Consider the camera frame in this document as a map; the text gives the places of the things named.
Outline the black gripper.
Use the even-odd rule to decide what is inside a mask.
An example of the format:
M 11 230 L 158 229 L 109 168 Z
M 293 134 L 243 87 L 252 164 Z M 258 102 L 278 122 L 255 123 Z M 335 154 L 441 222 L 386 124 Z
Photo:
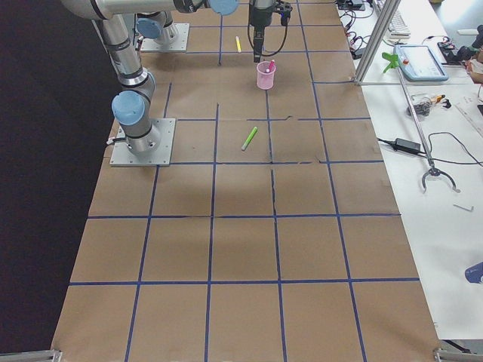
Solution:
M 254 62 L 259 63 L 263 54 L 264 27 L 272 23 L 272 15 L 279 14 L 282 26 L 287 26 L 293 8 L 290 2 L 279 0 L 249 1 L 248 23 L 254 27 Z

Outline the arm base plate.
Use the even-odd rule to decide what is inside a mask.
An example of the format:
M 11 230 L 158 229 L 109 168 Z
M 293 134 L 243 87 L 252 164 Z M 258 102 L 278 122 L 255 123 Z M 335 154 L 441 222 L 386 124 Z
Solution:
M 143 37 L 140 51 L 144 53 L 186 52 L 189 36 L 188 23 L 139 23 L 137 30 Z
M 133 139 L 125 136 L 119 127 L 117 138 L 124 140 L 114 143 L 110 165 L 113 167 L 167 167 L 171 163 L 171 154 L 175 134 L 175 118 L 151 118 L 150 132 L 142 138 Z

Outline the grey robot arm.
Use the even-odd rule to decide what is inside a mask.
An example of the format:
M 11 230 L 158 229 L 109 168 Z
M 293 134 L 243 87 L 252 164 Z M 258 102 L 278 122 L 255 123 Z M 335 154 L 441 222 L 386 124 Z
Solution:
M 155 77 L 143 67 L 138 48 L 130 37 L 123 16 L 137 16 L 136 27 L 144 38 L 157 44 L 178 39 L 172 11 L 182 14 L 210 8 L 228 16 L 237 10 L 237 1 L 64 1 L 63 6 L 78 17 L 89 19 L 103 41 L 122 86 L 112 101 L 112 112 L 125 134 L 130 156 L 145 158 L 152 164 L 156 151 L 167 140 L 159 122 L 150 119 Z
M 136 27 L 144 38 L 152 39 L 161 45 L 172 44 L 178 36 L 170 11 L 138 13 Z

